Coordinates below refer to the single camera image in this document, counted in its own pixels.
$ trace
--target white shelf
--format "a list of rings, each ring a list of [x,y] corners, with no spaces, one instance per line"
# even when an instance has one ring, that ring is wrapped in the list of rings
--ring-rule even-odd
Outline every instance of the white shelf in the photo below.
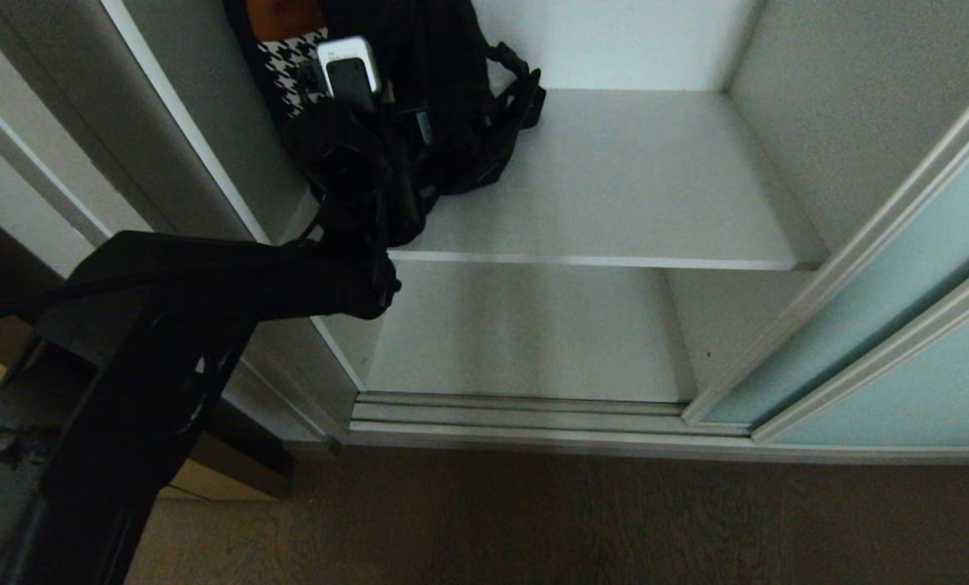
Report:
[[[402,262],[373,392],[682,402],[695,383],[662,271]]]
[[[396,259],[800,270],[826,249],[722,93],[551,90],[500,181]]]

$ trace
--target orange fabric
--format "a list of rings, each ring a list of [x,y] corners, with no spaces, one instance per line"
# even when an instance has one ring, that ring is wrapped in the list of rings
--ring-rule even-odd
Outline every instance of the orange fabric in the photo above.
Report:
[[[246,0],[258,41],[283,41],[325,26],[318,0]]]

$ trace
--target black backpack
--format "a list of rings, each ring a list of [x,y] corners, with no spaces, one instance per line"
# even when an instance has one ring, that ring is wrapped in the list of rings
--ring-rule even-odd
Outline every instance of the black backpack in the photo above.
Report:
[[[321,204],[325,244],[403,245],[443,195],[496,182],[520,130],[539,121],[540,71],[489,45],[471,0],[322,0],[329,37],[365,37],[393,102],[373,112],[322,97],[281,127],[283,144]],[[488,60],[515,81],[499,96]],[[302,95],[322,86],[317,64]]]

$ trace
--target light blue panel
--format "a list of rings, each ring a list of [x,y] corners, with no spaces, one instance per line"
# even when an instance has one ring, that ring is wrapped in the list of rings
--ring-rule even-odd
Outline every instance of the light blue panel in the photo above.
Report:
[[[969,447],[969,322],[776,442]]]
[[[859,276],[708,415],[762,423],[969,276],[969,163]]]

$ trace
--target brown floor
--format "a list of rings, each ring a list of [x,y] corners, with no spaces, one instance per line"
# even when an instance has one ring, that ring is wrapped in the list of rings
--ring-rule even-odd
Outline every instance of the brown floor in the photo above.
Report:
[[[969,585],[969,467],[348,448],[285,503],[161,500],[128,583]]]

